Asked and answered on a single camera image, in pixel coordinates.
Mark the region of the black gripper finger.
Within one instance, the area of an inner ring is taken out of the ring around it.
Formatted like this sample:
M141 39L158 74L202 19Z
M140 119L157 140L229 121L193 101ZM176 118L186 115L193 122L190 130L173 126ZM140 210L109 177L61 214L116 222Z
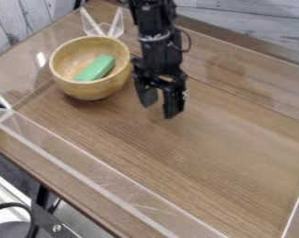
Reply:
M185 84L170 84L164 88L164 116L166 119L173 118L184 111L185 102Z
M158 100L157 88L150 84L148 78L134 75L133 76L134 88L141 105L148 108Z

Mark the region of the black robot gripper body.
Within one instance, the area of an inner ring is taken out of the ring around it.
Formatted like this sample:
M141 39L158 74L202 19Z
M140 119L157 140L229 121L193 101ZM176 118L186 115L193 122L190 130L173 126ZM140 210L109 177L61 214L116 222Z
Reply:
M182 31L166 30L156 35L138 34L142 57L132 60L133 75L149 79L150 84L161 90L170 84L185 84L186 74L181 70Z

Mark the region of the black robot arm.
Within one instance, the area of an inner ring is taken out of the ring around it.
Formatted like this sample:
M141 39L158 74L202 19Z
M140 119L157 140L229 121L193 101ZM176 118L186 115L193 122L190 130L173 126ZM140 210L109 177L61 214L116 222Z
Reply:
M137 40L141 58L132 59L133 82L140 102L145 108L164 94L164 117L173 118L184 111L186 74L181 70L182 31L174 26L177 17L173 0L128 0L133 24L138 28Z

